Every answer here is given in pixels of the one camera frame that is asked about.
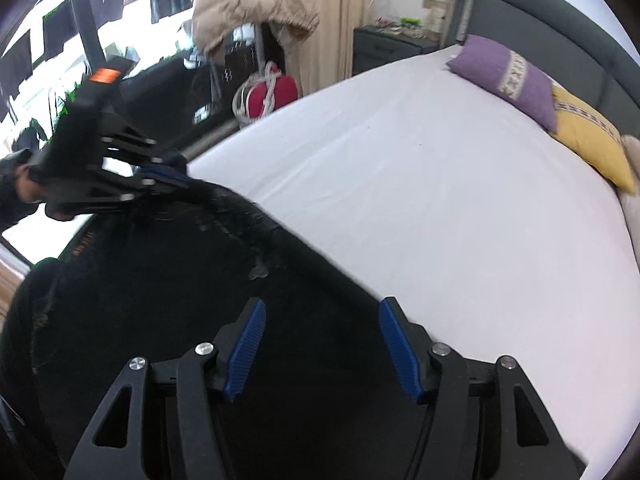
nightstand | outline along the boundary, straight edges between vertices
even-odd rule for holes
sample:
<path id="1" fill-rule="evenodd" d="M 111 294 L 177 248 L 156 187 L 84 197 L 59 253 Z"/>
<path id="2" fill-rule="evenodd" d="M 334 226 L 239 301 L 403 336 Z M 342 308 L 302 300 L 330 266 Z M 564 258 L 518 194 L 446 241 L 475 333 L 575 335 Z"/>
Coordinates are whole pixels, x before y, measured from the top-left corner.
<path id="1" fill-rule="evenodd" d="M 407 57 L 430 54 L 438 49 L 437 41 L 388 34 L 372 25 L 365 25 L 353 31 L 353 75 Z"/>

purple pillow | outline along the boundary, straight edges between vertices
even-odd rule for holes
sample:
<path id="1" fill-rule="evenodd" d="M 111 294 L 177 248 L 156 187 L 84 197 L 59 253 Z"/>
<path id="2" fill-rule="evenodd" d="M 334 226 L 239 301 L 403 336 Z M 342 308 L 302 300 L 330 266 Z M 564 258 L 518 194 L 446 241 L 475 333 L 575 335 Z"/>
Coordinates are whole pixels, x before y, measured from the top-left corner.
<path id="1" fill-rule="evenodd" d="M 447 61 L 452 72 L 501 97 L 553 133 L 558 129 L 551 80 L 497 41 L 469 35 L 462 52 Z"/>

white bed sheet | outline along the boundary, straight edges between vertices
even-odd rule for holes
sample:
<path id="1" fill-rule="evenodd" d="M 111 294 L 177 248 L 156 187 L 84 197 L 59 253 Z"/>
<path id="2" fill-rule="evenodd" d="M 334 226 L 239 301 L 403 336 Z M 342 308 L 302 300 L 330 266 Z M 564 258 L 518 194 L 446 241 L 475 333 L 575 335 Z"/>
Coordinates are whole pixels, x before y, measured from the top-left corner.
<path id="1" fill-rule="evenodd" d="M 640 274 L 609 184 L 449 73 L 457 47 L 318 92 L 191 174 L 258 203 L 462 355 L 522 364 L 600 480 L 640 420 Z"/>

white rope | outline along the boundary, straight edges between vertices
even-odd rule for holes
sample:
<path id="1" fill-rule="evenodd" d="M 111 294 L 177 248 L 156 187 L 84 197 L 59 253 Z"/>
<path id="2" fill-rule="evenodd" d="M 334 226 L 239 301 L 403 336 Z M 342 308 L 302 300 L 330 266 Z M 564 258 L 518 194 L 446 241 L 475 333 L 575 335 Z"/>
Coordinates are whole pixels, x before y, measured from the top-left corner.
<path id="1" fill-rule="evenodd" d="M 234 115 L 238 119 L 239 123 L 243 125 L 248 125 L 255 123 L 255 121 L 259 121 L 264 116 L 269 115 L 273 112 L 276 106 L 276 98 L 275 98 L 275 89 L 278 78 L 282 75 L 282 72 L 279 70 L 274 71 L 273 69 L 277 68 L 276 64 L 273 61 L 267 63 L 264 74 L 255 73 L 249 76 L 244 83 L 242 83 L 241 87 L 236 92 L 234 96 L 234 100 L 232 102 L 232 108 L 234 111 Z M 259 117 L 251 118 L 248 115 L 247 101 L 249 98 L 249 92 L 255 86 L 258 86 L 260 83 L 265 83 L 267 85 L 267 95 L 263 101 L 262 113 Z"/>

orange label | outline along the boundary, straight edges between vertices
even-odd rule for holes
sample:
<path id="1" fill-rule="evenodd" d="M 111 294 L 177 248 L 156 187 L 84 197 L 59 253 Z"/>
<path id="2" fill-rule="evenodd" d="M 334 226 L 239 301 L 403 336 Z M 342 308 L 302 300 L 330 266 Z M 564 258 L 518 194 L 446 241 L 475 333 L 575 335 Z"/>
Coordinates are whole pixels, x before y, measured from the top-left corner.
<path id="1" fill-rule="evenodd" d="M 122 72 L 118 72 L 117 70 L 113 70 L 111 68 L 100 68 L 89 79 L 98 83 L 109 84 L 116 81 L 120 74 L 122 74 Z"/>

